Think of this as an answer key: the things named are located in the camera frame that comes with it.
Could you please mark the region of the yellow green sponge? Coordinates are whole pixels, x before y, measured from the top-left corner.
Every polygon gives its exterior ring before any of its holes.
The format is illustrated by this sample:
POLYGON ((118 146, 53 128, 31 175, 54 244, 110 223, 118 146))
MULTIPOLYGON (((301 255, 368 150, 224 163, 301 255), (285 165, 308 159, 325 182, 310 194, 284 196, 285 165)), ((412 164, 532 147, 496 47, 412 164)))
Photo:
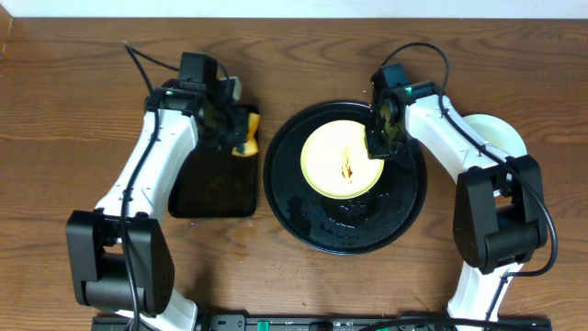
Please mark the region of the yellow green sponge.
POLYGON ((232 148, 232 155, 239 157, 250 157, 259 151, 256 134, 259 126, 260 116, 257 113, 248 114, 248 132, 244 143, 238 143, 232 148))

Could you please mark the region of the yellow plate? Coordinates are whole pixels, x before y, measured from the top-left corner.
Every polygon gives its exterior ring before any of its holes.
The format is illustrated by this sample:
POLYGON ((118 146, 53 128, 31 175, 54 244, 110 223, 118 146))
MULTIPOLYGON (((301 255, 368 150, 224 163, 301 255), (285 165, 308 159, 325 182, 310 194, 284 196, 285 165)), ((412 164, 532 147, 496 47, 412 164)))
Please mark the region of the yellow plate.
POLYGON ((368 157, 365 125, 334 120, 310 134, 301 150, 300 167, 315 191, 345 200, 369 191, 379 181, 384 162, 368 157))

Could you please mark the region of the light blue plate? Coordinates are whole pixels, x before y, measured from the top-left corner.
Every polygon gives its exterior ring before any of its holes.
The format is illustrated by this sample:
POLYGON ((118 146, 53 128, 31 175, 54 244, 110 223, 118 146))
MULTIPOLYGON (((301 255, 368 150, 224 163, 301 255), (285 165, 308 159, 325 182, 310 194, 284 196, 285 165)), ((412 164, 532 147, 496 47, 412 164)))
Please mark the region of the light blue plate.
POLYGON ((463 120, 486 141, 506 151, 512 157, 527 154, 522 137, 506 121, 486 114, 468 115, 463 120))

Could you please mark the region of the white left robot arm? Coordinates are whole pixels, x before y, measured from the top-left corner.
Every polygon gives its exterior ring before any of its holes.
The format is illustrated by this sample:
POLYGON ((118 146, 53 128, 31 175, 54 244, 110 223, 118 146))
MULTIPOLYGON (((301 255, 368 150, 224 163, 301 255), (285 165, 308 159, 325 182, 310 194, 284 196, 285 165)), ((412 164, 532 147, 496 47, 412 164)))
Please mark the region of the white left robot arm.
POLYGON ((162 221, 254 212, 260 117, 241 92, 235 76, 186 75, 150 92, 119 178, 66 224, 78 303, 120 315, 129 330, 197 327, 197 305, 175 289, 162 221))

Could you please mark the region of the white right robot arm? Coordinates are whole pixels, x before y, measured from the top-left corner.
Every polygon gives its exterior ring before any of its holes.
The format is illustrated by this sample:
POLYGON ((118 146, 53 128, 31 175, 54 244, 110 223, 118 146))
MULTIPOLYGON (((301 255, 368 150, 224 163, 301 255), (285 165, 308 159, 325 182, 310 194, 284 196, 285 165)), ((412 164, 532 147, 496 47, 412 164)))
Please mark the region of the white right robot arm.
POLYGON ((456 183, 453 238, 464 260, 448 315, 461 329, 488 329, 514 278, 553 267, 559 243, 544 201, 541 170, 516 131, 497 141, 460 116, 432 82, 373 85, 373 158, 423 144, 456 183))

